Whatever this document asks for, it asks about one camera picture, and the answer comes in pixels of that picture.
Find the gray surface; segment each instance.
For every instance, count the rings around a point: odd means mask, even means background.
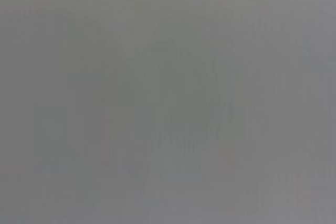
[[[334,223],[335,7],[0,0],[0,222]]]

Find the gray wall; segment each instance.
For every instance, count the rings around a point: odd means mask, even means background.
[[[0,0],[1,223],[334,223],[335,0]]]

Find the gray background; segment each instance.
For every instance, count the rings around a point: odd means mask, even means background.
[[[335,0],[0,0],[1,223],[334,223]]]

